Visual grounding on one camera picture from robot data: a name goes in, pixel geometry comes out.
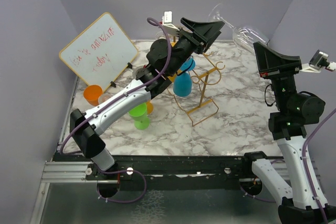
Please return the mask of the blue goblet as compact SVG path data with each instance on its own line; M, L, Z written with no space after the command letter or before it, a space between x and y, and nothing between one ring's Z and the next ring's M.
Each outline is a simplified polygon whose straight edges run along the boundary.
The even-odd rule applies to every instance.
M192 90L192 79L189 74L195 68L195 61L192 56L182 64L180 67L180 73L176 75L173 83L173 92L178 97L186 97Z

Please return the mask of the clear wine glass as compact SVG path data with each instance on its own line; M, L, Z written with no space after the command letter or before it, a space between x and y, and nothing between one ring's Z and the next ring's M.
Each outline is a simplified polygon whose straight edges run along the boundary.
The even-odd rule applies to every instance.
M155 35L155 39L158 40L158 39L165 39L165 35L162 31L156 33Z

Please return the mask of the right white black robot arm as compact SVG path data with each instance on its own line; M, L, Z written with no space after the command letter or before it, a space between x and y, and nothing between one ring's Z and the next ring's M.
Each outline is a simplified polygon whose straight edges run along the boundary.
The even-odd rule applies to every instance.
M307 91L297 92L294 75L319 73L323 68L335 71L328 54L317 51L307 64L298 56L282 55L260 42L254 43L259 74L271 81L278 111L271 113L268 128L281 150L289 181L274 169L263 152L246 153L241 171L246 177L261 180L277 206L282 223L329 223L335 220L335 207L329 205L314 173L309 151L310 137L305 126L317 124L325 102Z

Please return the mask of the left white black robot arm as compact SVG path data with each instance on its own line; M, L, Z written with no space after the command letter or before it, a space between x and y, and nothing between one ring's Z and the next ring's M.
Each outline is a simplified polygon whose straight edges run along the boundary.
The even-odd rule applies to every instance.
M149 24L159 27L163 39L156 40L146 58L148 64L138 71L123 90L104 103L81 112L75 109L70 114L70 133L85 158L92 160L98 173L104 179L115 175L115 160L106 148L101 134L120 117L161 94L171 84L174 76L192 54L205 53L221 33L223 21L194 22L181 19L184 29L177 29L178 40L172 45L169 31L154 18L147 18Z

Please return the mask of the yellow goblet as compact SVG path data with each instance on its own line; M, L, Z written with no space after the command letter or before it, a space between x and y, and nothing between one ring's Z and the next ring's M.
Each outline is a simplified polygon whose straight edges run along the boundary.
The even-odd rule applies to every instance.
M174 45L176 44L176 42L171 42L171 46L173 47ZM175 73L174 75L172 76L167 76L167 78L173 83L175 81L175 78L177 76L177 73Z
M150 101L148 101L146 103L146 108L147 108L147 114L151 114L153 112L154 106Z

